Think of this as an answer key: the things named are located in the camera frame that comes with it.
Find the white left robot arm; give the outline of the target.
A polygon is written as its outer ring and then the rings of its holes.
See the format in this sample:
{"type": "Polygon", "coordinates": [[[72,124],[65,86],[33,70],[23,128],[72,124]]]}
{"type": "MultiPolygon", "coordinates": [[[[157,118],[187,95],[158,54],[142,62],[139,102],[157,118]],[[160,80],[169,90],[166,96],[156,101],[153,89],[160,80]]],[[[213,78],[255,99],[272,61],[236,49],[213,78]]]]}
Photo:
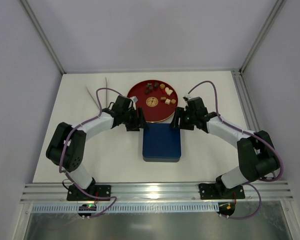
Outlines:
{"type": "Polygon", "coordinates": [[[96,181],[82,163],[85,145],[96,135],[120,125],[125,125],[128,132],[149,128],[142,108],[135,108],[134,100],[122,95],[109,107],[101,109],[97,116],[82,123],[59,123],[45,156],[58,166],[59,172],[64,173],[80,193],[96,198],[93,193],[96,181]]]}

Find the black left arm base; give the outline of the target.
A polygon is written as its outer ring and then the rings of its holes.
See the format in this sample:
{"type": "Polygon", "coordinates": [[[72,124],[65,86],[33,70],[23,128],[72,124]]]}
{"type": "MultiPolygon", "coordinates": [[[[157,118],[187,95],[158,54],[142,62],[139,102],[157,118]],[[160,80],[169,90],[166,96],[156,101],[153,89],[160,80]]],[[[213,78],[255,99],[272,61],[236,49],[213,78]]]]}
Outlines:
{"type": "MultiPolygon", "coordinates": [[[[94,197],[106,198],[102,199],[101,201],[109,201],[109,197],[111,196],[111,185],[92,185],[84,191],[94,197]]],[[[96,199],[82,193],[74,184],[72,184],[68,187],[66,200],[70,202],[76,202],[95,201],[96,199]]]]}

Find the blue box lid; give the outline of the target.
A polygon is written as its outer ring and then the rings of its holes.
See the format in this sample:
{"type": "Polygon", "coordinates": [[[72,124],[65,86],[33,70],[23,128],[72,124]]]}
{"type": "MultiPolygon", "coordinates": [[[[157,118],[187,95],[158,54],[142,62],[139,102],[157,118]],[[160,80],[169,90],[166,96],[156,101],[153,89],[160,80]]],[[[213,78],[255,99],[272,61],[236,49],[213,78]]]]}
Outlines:
{"type": "Polygon", "coordinates": [[[142,157],[181,158],[181,131],[169,123],[148,123],[143,130],[142,157]]]}

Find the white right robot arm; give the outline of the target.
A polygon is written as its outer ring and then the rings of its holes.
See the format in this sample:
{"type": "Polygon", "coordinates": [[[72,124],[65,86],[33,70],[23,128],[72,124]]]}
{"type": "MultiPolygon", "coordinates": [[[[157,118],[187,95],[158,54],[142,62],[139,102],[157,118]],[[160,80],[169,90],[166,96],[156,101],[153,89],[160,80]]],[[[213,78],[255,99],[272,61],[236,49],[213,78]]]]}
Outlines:
{"type": "Polygon", "coordinates": [[[266,175],[281,167],[270,135],[265,131],[242,130],[226,122],[217,112],[208,112],[200,97],[186,99],[185,107],[177,107],[171,128],[192,131],[195,128],[226,141],[237,150],[238,166],[218,176],[215,183],[201,189],[212,191],[220,199],[233,197],[242,185],[256,180],[266,181],[266,175]]]}

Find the blue chocolate box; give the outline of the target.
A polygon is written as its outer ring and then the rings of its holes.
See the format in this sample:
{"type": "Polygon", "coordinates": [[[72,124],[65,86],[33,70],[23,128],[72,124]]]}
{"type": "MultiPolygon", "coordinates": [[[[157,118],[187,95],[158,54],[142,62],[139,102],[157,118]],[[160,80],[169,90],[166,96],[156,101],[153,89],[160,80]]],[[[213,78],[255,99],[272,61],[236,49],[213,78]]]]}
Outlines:
{"type": "Polygon", "coordinates": [[[150,163],[177,163],[177,162],[180,161],[180,158],[163,158],[163,157],[150,158],[150,157],[143,157],[143,160],[145,162],[150,162],[150,163]]]}

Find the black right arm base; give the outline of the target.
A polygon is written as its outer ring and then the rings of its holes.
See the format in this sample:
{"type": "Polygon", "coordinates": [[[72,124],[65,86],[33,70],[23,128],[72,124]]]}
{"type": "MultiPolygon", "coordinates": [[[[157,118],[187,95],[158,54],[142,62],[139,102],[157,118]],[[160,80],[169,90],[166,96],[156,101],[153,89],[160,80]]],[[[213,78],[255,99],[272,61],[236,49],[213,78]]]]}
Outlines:
{"type": "Polygon", "coordinates": [[[242,185],[226,188],[222,182],[200,183],[198,185],[201,200],[245,199],[242,185]]]}

